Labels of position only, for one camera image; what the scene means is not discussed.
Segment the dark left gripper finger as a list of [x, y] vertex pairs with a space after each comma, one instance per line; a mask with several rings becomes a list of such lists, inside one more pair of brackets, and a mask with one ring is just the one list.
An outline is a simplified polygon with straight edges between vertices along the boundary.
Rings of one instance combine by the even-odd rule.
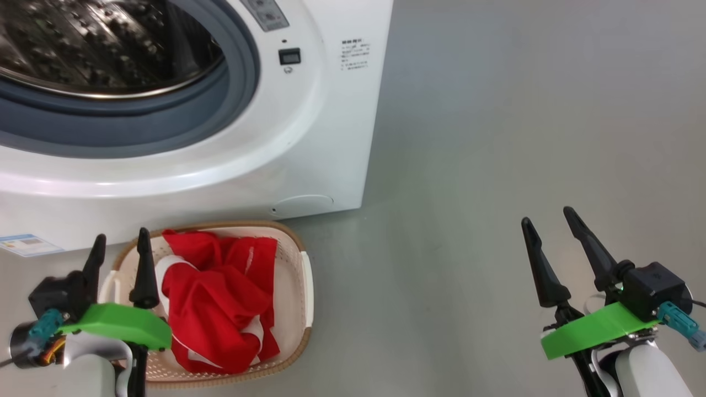
[[151, 234], [146, 228], [140, 229], [137, 251], [138, 268], [129, 299], [134, 307], [154, 309], [159, 305], [159, 288], [156, 280], [156, 265], [152, 256]]
[[99, 269], [104, 263], [106, 235], [98, 234], [82, 269], [85, 297], [90, 303], [98, 301]]

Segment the round drain filter cover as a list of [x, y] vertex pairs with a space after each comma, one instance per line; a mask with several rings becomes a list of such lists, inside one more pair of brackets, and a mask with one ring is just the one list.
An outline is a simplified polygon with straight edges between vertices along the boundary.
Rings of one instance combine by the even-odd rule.
[[275, 218], [289, 219], [330, 213], [334, 200], [326, 195], [299, 195], [278, 201], [270, 206], [270, 214]]

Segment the printed warning text label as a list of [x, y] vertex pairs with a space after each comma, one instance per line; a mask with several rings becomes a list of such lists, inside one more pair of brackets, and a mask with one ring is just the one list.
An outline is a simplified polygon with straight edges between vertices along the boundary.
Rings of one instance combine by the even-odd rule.
[[371, 44], [366, 39], [342, 40], [339, 52], [339, 69], [354, 71], [369, 67]]

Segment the white front-load washing machine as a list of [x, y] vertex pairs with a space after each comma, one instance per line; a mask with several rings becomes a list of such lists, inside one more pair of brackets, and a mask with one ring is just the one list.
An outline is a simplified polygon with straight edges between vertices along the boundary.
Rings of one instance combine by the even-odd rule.
[[[265, 32], [240, 0], [0, 0], [0, 237], [360, 208], [394, 1], [276, 0]], [[369, 67], [341, 71], [356, 38]]]

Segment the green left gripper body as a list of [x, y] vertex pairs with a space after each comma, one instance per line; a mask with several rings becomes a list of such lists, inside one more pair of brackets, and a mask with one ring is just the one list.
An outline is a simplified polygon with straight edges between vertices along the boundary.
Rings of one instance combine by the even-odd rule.
[[162, 318], [151, 310], [116, 303], [93, 304], [79, 321], [58, 329], [66, 335], [78, 331], [144, 345], [149, 350], [170, 350], [172, 346], [172, 330]]

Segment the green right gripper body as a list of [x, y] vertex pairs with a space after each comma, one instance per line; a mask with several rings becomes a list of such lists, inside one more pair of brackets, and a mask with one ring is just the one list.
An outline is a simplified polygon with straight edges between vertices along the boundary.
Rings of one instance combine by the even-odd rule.
[[657, 319], [644, 322], [623, 304], [613, 303], [552, 332], [545, 332], [541, 345], [547, 359], [554, 360], [651, 329], [656, 324]]

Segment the blue energy label sticker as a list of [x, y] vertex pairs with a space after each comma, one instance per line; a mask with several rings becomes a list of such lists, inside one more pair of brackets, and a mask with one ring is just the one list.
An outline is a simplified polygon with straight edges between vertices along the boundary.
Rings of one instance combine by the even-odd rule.
[[21, 234], [0, 237], [0, 248], [23, 258], [43, 256], [63, 252], [55, 246], [33, 234]]

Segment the grey instruction sticker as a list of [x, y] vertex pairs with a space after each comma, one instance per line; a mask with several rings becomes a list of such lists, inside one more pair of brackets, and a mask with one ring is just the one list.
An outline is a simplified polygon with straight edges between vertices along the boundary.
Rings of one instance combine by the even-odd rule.
[[276, 0], [240, 0], [265, 32], [290, 27]]

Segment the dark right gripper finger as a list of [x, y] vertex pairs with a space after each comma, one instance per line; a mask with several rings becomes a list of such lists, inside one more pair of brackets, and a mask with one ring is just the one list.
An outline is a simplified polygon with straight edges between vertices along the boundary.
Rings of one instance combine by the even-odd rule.
[[543, 242], [531, 219], [523, 218], [521, 228], [540, 307], [568, 304], [571, 294], [554, 273], [543, 250]]
[[623, 282], [628, 272], [635, 268], [635, 264], [629, 260], [618, 263], [573, 207], [565, 206], [563, 214], [573, 237], [580, 242], [584, 249], [593, 274], [595, 274], [593, 284], [596, 289], [599, 292], [618, 291], [617, 284]]

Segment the cream perforated laundry basket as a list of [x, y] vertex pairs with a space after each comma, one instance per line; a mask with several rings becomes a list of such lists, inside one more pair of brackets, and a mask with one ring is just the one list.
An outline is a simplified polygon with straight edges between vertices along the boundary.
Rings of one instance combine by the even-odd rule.
[[273, 335], [280, 354], [240, 374], [189, 373], [169, 351], [151, 352], [148, 389], [197, 390], [252, 381], [290, 367], [307, 348], [314, 319], [314, 283], [307, 249], [287, 226], [274, 221], [229, 221], [176, 227], [177, 232], [214, 232], [222, 237], [272, 237], [278, 249], [274, 269]]

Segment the white cloth garment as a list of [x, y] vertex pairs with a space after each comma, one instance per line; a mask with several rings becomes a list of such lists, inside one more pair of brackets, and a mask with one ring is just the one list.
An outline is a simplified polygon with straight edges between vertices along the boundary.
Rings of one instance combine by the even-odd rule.
[[197, 269], [196, 266], [194, 266], [192, 263], [188, 262], [182, 256], [167, 255], [167, 256], [162, 257], [161, 259], [159, 259], [159, 261], [157, 261], [156, 268], [154, 269], [154, 273], [156, 273], [156, 282], [157, 282], [157, 287], [159, 287], [159, 291], [161, 291], [162, 282], [164, 281], [164, 278], [166, 276], [167, 271], [172, 266], [178, 265], [178, 264], [187, 264], [192, 269]]

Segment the red white-striped garment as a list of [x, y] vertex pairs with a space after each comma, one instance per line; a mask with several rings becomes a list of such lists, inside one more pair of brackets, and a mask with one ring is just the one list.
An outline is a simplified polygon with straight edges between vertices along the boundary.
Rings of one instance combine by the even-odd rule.
[[159, 291], [178, 364], [191, 373], [237, 374], [279, 355], [273, 334], [277, 240], [173, 229], [162, 237], [171, 255], [197, 268], [172, 266]]

